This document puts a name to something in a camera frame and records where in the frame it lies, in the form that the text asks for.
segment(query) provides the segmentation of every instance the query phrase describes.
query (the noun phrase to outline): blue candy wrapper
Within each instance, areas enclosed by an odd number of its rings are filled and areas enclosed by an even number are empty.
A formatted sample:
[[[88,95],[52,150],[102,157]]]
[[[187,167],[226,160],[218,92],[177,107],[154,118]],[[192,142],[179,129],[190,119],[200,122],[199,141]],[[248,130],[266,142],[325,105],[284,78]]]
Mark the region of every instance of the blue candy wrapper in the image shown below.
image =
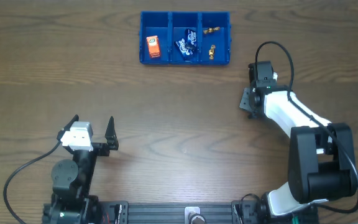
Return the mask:
[[[185,30],[186,44],[185,47],[195,51],[197,49],[197,34],[192,29]]]
[[[189,60],[194,56],[193,51],[191,51],[190,49],[185,47],[186,45],[186,41],[184,38],[175,41],[175,46],[177,47],[177,49],[180,51],[181,56],[183,57],[184,60]]]

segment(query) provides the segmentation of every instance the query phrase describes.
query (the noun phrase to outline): orange box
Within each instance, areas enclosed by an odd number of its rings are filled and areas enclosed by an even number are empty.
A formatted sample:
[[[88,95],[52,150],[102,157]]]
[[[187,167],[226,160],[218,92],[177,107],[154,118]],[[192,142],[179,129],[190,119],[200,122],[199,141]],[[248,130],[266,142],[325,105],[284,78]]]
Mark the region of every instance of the orange box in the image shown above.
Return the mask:
[[[158,41],[157,36],[146,37],[147,46],[149,47],[150,58],[159,58],[161,56],[160,52],[160,42]]]

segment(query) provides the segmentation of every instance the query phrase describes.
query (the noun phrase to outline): blue tray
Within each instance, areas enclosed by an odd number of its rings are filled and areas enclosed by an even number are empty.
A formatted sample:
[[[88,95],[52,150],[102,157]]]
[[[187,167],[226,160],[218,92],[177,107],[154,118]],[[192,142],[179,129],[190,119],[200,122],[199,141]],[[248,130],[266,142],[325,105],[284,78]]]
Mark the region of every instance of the blue tray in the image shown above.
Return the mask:
[[[221,29],[211,34],[203,34],[209,27]],[[173,42],[185,37],[185,29],[197,31],[198,48],[190,60],[183,60]],[[230,62],[230,12],[153,12],[140,14],[139,60],[143,64],[175,65],[227,65]],[[157,35],[161,57],[150,58],[146,37]],[[215,45],[214,60],[209,59],[208,51]]]

